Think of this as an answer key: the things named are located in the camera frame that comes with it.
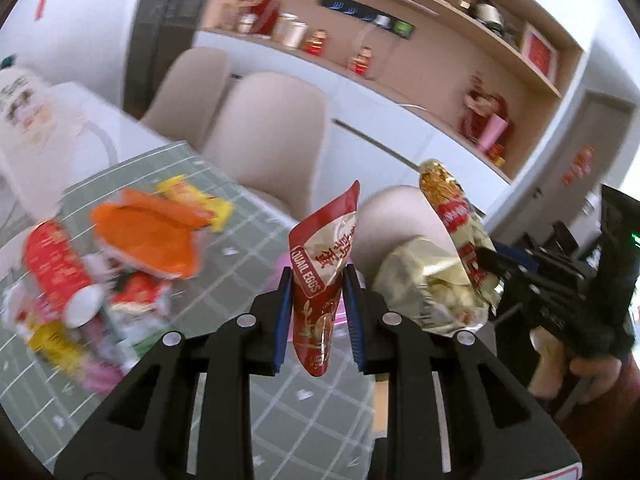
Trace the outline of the person's right hand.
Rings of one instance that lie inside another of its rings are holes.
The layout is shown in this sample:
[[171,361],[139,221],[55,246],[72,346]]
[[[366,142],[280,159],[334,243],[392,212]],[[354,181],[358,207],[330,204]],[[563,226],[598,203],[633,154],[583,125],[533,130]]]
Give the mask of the person's right hand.
[[560,393],[565,375],[570,373],[588,380],[589,386],[578,400],[579,404],[588,404],[607,393],[620,377],[623,362],[615,356],[570,358],[565,344],[542,327],[532,330],[529,338],[540,355],[528,385],[528,391],[535,398],[555,399]]

